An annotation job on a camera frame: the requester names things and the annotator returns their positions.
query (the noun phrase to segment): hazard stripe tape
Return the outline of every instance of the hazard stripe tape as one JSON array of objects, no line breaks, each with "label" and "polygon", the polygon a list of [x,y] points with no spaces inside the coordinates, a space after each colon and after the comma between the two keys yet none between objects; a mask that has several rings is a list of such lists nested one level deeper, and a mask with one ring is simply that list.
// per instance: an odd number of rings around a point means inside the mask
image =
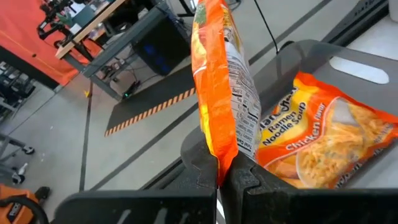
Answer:
[{"label": "hazard stripe tape", "polygon": [[163,102],[163,103],[161,103],[161,104],[159,104],[157,106],[154,106],[153,108],[151,108],[151,109],[149,109],[147,111],[144,111],[141,114],[136,115],[133,118],[129,118],[127,121],[123,121],[122,123],[116,125],[113,128],[110,128],[110,129],[106,130],[104,135],[105,135],[105,137],[108,137],[111,134],[114,134],[114,133],[116,133],[116,132],[118,132],[118,131],[120,131],[120,130],[122,130],[122,129],[124,129],[124,128],[126,128],[126,127],[128,127],[128,126],[130,126],[130,125],[142,120],[142,119],[144,119],[144,118],[149,117],[150,115],[153,115],[153,114],[155,114],[155,113],[157,113],[157,112],[159,112],[159,111],[161,111],[161,110],[163,110],[165,108],[168,108],[169,106],[171,106],[171,105],[173,105],[175,103],[178,103],[179,101],[182,101],[182,100],[188,98],[189,96],[192,96],[194,93],[196,93],[196,89],[192,88],[192,89],[187,90],[187,91],[185,91],[185,92],[183,92],[183,93],[181,93],[181,94],[179,94],[177,96],[173,96],[170,99],[166,100],[165,102]]}]

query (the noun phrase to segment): gray floor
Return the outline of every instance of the gray floor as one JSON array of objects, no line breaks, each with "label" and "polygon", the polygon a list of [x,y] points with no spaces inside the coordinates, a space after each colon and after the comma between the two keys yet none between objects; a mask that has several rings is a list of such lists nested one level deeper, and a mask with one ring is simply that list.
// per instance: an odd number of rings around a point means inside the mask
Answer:
[{"label": "gray floor", "polygon": [[[170,2],[175,13],[183,12],[177,0]],[[278,37],[321,0],[259,2],[274,35]],[[358,0],[344,2],[335,0],[328,3],[281,42],[289,39],[322,39],[357,2]],[[251,58],[271,43],[271,38],[253,1],[244,0],[233,14],[244,43],[246,58]],[[398,30],[396,24],[390,26]],[[254,63],[251,66],[252,74],[258,72],[274,56],[274,52],[274,49],[270,50]],[[150,76],[150,71],[140,70],[136,75],[139,79],[145,79]],[[146,85],[156,81],[158,79],[153,79]],[[22,165],[25,161],[29,161],[27,179],[21,187],[34,191],[41,185],[47,185],[53,189],[45,204],[50,218],[65,197],[79,190],[88,101],[84,90],[87,90],[88,86],[87,79],[77,76],[56,95],[44,87],[38,88],[14,119],[1,126],[2,132],[11,134],[12,137],[25,141],[37,149],[37,154],[34,156],[23,155],[11,162]],[[103,180],[196,102],[196,96],[191,96],[105,138],[104,131],[116,102],[95,87],[84,179],[85,190],[91,189]],[[199,116],[196,111],[141,157],[104,183],[100,189],[138,189],[179,156],[184,137],[198,124]]]}]

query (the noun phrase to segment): gray tray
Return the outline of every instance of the gray tray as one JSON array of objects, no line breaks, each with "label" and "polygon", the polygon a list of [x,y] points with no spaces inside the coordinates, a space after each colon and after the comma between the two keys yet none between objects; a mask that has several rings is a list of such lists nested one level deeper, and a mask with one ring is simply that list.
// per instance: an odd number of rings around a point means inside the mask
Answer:
[{"label": "gray tray", "polygon": [[[330,65],[333,57],[380,68],[388,74],[389,82],[377,84],[336,70]],[[287,46],[254,76],[263,115],[269,114],[292,89],[298,71],[312,73],[318,80],[338,87],[355,100],[398,116],[398,61],[315,40]],[[398,144],[395,142],[381,155],[370,159],[347,187],[398,187]]]}]

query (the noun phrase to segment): computer tower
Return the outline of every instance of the computer tower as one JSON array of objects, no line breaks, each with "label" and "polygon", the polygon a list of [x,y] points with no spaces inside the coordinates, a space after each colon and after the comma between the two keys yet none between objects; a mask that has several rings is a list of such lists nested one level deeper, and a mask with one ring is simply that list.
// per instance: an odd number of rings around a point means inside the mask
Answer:
[{"label": "computer tower", "polygon": [[138,56],[157,74],[166,76],[190,55],[189,37],[168,8],[158,4],[145,15],[146,26],[132,41]]}]

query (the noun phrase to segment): orange packet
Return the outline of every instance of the orange packet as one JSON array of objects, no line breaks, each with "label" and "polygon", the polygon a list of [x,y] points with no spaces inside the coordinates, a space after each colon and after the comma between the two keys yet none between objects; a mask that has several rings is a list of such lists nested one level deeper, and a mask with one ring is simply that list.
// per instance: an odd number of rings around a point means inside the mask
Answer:
[{"label": "orange packet", "polygon": [[299,72],[261,123],[257,162],[298,188],[342,187],[398,136],[398,117]]},{"label": "orange packet", "polygon": [[210,153],[218,159],[221,185],[238,150],[254,157],[261,115],[259,96],[224,0],[199,0],[191,38],[201,128]]}]

